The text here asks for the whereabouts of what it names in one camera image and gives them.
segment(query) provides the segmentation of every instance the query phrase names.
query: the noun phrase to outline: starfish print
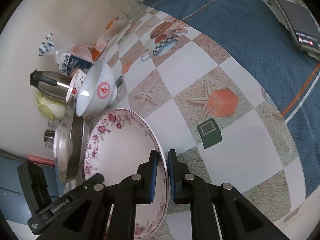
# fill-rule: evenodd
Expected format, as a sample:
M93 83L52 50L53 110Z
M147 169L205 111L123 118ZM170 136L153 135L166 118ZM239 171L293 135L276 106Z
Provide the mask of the starfish print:
M145 100L149 100L151 103L154 103L154 104L158 104L158 102L153 98L153 96L150 94L151 90L154 88L154 86L156 85L158 81L154 82L150 88L147 88L147 82L144 83L144 88L143 88L143 92L141 93L138 93L138 94L135 94L133 95L134 98L141 98L140 99L140 104L139 104L139 107L142 106L143 102Z
M211 93L209 93L210 88L209 88L209 83L208 80L204 80L204 97L202 98L187 98L187 101L190 103L195 103L195 104L201 104L203 105L202 113L199 119L198 124L201 124L202 119L207 115L209 112L209 109L207 108L207 103L209 100L209 96Z

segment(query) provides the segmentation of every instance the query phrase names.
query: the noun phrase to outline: metal screw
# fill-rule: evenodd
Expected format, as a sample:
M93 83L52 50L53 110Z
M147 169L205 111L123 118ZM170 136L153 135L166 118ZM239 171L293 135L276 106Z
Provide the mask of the metal screw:
M94 188L95 191L100 191L100 190L103 190L104 185L103 184L97 184L93 188Z
M226 190L231 190L232 189L232 185L230 183L223 183L222 187Z
M184 175L184 178L186 180L193 180L195 178L195 176L191 173L188 173L188 174Z
M141 175L140 175L140 174L133 174L133 175L131 176L131 179L133 179L133 180L139 180L139 179L141 179Z

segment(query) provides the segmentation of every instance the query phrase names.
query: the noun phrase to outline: orange block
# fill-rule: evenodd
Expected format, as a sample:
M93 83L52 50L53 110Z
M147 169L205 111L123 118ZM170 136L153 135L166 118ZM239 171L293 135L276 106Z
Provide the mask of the orange block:
M236 110L239 98L229 89L213 90L207 108L213 117L231 116Z

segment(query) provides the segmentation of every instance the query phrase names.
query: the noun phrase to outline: wall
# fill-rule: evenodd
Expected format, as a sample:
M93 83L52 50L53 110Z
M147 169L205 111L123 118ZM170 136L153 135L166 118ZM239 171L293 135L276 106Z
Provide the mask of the wall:
M77 42L94 45L117 16L109 0L23 0L0 35L0 149L53 159L43 142L47 119L29 86L34 69L57 71L52 58L39 57L43 38L53 33L57 48Z

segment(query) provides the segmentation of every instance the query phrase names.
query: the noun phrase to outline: phone screen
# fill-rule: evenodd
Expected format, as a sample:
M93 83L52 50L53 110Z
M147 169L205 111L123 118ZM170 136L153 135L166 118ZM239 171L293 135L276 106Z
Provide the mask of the phone screen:
M299 43L320 49L320 27L302 0L277 0Z

